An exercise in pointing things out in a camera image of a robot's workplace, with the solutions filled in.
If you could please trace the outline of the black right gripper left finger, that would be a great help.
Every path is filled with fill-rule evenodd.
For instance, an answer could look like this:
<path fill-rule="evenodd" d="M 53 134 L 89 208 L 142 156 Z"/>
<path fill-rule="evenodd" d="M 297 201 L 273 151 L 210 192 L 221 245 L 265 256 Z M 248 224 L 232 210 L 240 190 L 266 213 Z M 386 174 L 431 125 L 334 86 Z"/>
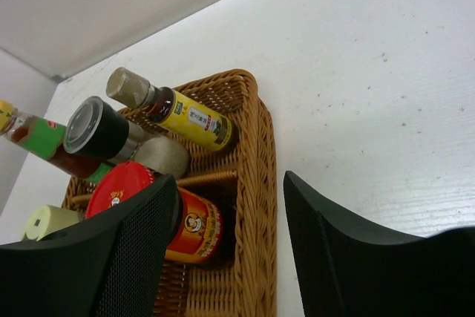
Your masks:
<path fill-rule="evenodd" d="M 177 211 L 166 175 L 40 241 L 1 246 L 2 316 L 152 316 Z"/>

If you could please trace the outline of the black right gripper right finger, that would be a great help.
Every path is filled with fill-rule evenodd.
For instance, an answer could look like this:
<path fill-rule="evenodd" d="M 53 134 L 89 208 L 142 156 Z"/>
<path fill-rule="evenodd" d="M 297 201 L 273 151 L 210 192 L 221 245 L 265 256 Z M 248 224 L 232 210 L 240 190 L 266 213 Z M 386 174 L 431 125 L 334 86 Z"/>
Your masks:
<path fill-rule="evenodd" d="M 374 223 L 284 175 L 306 316 L 472 316 L 474 228 L 423 238 Z"/>

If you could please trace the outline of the yellow lid spice shaker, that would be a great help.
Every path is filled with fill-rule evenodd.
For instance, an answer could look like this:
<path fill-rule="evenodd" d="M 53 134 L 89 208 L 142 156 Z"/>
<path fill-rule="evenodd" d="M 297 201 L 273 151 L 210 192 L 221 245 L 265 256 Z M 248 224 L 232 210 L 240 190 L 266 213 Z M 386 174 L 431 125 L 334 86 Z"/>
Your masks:
<path fill-rule="evenodd" d="M 57 206 L 43 205 L 27 219 L 21 241 L 39 241 L 50 233 L 79 223 L 85 218 L 81 212 Z"/>

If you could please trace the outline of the red lid chili sauce jar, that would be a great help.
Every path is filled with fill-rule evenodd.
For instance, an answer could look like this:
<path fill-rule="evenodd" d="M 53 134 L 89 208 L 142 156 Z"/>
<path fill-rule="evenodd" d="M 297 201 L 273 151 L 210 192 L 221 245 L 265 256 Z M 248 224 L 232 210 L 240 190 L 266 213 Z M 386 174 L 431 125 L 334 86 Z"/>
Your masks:
<path fill-rule="evenodd" d="M 128 161 L 114 167 L 96 187 L 85 217 L 110 209 L 152 184 L 160 175 L 146 166 Z M 166 259 L 203 264 L 217 251 L 223 237 L 223 218 L 218 206 L 185 189 L 177 189 L 178 213 L 174 219 Z"/>

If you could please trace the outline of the black top salt grinder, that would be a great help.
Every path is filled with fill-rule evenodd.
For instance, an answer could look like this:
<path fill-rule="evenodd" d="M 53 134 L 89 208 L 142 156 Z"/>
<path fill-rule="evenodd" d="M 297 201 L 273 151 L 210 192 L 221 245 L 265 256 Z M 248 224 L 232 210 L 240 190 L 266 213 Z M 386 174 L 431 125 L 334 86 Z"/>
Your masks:
<path fill-rule="evenodd" d="M 127 120 L 100 97 L 87 98 L 73 113 L 63 137 L 66 152 L 107 161 L 129 160 L 179 179 L 189 167 L 189 152 L 163 134 L 150 134 Z"/>

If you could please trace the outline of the yellow cap green label bottle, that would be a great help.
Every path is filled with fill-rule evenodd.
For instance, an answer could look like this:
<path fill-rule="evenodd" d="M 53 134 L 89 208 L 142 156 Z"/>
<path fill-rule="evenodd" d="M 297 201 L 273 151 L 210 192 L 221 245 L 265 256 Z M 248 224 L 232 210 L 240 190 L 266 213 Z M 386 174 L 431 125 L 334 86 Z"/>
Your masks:
<path fill-rule="evenodd" d="M 98 184 L 112 166 L 102 160 L 67 153 L 63 146 L 65 131 L 64 125 L 1 101 L 2 137 L 71 176 Z"/>

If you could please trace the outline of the small yellow label dark bottle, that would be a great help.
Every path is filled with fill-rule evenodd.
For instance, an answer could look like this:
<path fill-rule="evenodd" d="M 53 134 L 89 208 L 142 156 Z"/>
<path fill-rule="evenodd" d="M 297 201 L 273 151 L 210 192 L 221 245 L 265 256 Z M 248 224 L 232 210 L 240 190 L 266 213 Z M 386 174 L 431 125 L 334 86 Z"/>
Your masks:
<path fill-rule="evenodd" d="M 158 88 L 124 67 L 109 76 L 105 92 L 159 127 L 210 151 L 225 152 L 237 145 L 238 129 L 228 117 L 172 88 Z"/>

